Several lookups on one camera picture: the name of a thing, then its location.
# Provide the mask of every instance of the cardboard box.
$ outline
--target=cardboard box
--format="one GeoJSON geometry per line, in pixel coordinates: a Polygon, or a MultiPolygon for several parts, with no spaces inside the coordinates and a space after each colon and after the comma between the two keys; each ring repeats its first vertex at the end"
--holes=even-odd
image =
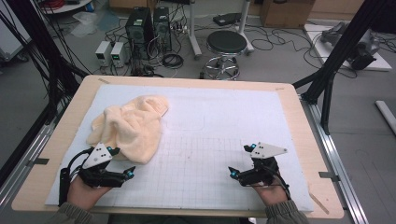
{"type": "Polygon", "coordinates": [[[315,4],[315,0],[288,0],[277,4],[273,0],[264,0],[260,19],[264,27],[304,29],[306,19],[315,4]]]}
{"type": "Polygon", "coordinates": [[[131,9],[134,7],[149,7],[151,13],[157,5],[156,0],[109,0],[109,5],[117,9],[131,9]]]}

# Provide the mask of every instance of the concrete floor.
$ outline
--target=concrete floor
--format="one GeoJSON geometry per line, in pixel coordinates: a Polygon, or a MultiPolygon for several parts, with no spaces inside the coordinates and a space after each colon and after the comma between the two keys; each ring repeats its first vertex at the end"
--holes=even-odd
{"type": "MultiPolygon", "coordinates": [[[[100,19],[95,34],[82,38],[66,35],[65,39],[70,49],[76,53],[85,66],[94,74],[99,75],[99,64],[93,53],[104,40],[105,31],[114,27],[114,21],[118,19],[109,13],[106,7],[98,10],[97,13],[100,19]]],[[[65,13],[58,19],[63,23],[73,21],[70,18],[71,15],[73,13],[65,13]]],[[[260,25],[260,20],[249,17],[247,23],[260,25]]],[[[216,27],[211,17],[201,17],[196,20],[196,24],[216,27]]],[[[62,27],[72,29],[76,25],[77,23],[72,23],[62,25],[62,27]]],[[[301,30],[288,31],[304,36],[301,30]]],[[[165,77],[198,78],[202,66],[213,56],[205,47],[205,38],[210,32],[212,30],[196,31],[198,43],[203,51],[200,60],[194,60],[187,35],[181,35],[179,55],[183,57],[184,65],[177,70],[159,67],[156,73],[165,77]]],[[[292,40],[297,49],[308,47],[306,40],[301,37],[280,33],[286,40],[292,40]]],[[[260,41],[264,38],[262,30],[247,26],[246,35],[250,41],[255,40],[253,43],[256,49],[249,56],[238,57],[241,67],[241,76],[237,79],[238,81],[293,83],[317,71],[317,68],[304,60],[305,50],[295,51],[291,43],[276,45],[271,50],[259,50],[258,48],[269,48],[268,43],[260,41]]],[[[174,46],[176,46],[174,49],[178,49],[178,44],[175,43],[174,46]]],[[[380,50],[379,53],[393,68],[396,67],[394,53],[384,50],[380,50]]],[[[318,59],[309,56],[306,59],[313,65],[320,66],[318,59]]],[[[31,62],[11,62],[0,68],[0,71],[2,73],[0,75],[0,106],[2,108],[0,110],[0,143],[2,144],[0,166],[3,166],[46,105],[48,98],[41,77],[31,62]]],[[[342,72],[354,76],[347,70],[343,69],[342,72]]],[[[396,114],[396,70],[359,71],[357,75],[353,79],[343,75],[337,75],[335,78],[330,132],[369,222],[395,223],[396,137],[376,108],[375,100],[385,101],[396,114]]],[[[303,93],[307,87],[301,87],[297,92],[303,93]]],[[[321,98],[319,98],[318,106],[321,106],[321,98]]],[[[5,224],[42,223],[51,216],[51,213],[16,212],[10,208],[10,203],[2,207],[0,212],[0,223],[5,224]]],[[[339,220],[311,219],[310,221],[311,223],[352,222],[347,212],[345,217],[339,220]]],[[[106,223],[106,215],[96,216],[95,222],[106,223]]]]}

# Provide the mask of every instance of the crumpled cloth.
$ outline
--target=crumpled cloth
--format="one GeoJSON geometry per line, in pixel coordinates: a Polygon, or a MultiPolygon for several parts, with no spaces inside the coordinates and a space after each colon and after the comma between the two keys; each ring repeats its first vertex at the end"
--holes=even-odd
{"type": "Polygon", "coordinates": [[[146,164],[157,151],[162,134],[161,118],[168,107],[168,101],[161,95],[139,96],[126,105],[110,106],[93,120],[87,143],[119,147],[120,154],[130,161],[146,164]]]}

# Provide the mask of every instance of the sleeve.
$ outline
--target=sleeve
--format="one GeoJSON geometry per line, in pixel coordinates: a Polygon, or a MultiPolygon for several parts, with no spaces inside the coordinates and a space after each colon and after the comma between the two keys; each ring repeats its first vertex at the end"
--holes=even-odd
{"type": "Polygon", "coordinates": [[[46,224],[87,224],[90,223],[92,214],[71,203],[63,203],[58,212],[46,224]]]}
{"type": "Polygon", "coordinates": [[[265,208],[268,220],[267,224],[306,224],[308,218],[298,211],[293,200],[284,203],[277,203],[265,208]]]}

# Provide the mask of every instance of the round stool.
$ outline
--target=round stool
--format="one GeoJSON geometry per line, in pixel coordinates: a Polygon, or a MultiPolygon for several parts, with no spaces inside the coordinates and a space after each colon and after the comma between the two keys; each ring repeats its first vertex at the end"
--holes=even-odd
{"type": "Polygon", "coordinates": [[[213,79],[236,80],[240,72],[235,56],[247,48],[246,39],[233,31],[216,31],[207,37],[206,46],[219,56],[205,64],[205,73],[213,79]]]}

